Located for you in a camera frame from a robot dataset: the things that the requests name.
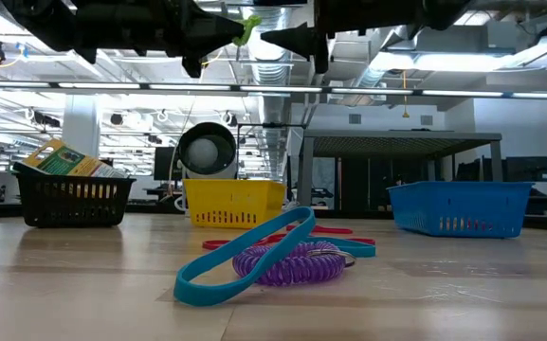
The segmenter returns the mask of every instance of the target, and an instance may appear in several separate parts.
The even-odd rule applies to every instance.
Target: black basket
[[[112,226],[121,223],[136,179],[16,173],[29,226]]]

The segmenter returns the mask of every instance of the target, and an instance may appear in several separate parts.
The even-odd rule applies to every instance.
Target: speaker
[[[229,129],[218,123],[199,123],[178,141],[180,162],[192,179],[234,179],[237,145]]]

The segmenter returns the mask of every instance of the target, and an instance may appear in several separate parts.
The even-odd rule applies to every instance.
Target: teal rubber band
[[[302,221],[302,223],[288,232],[280,242],[272,246],[256,263],[252,272],[244,278],[219,285],[191,283],[192,279],[232,259],[233,256],[241,253],[262,238],[296,221]],[[173,291],[174,297],[192,306],[211,306],[222,303],[242,293],[273,264],[292,252],[299,242],[326,241],[331,242],[341,251],[348,252],[355,257],[374,257],[375,255],[375,246],[364,242],[353,242],[327,237],[309,237],[314,227],[315,215],[313,209],[310,207],[294,208],[264,224],[254,227],[218,249],[183,266],[176,275],[176,284]]]

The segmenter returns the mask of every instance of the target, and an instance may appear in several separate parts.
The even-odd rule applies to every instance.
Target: plastic basket
[[[430,236],[512,238],[531,183],[419,182],[389,188],[395,223]]]
[[[17,173],[29,226],[112,226],[121,223],[136,179]]]
[[[185,180],[191,223],[252,228],[282,213],[285,186],[273,181]]]

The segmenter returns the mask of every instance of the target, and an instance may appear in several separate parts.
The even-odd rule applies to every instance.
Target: white column
[[[66,95],[63,142],[78,152],[98,157],[100,117],[96,96]]]

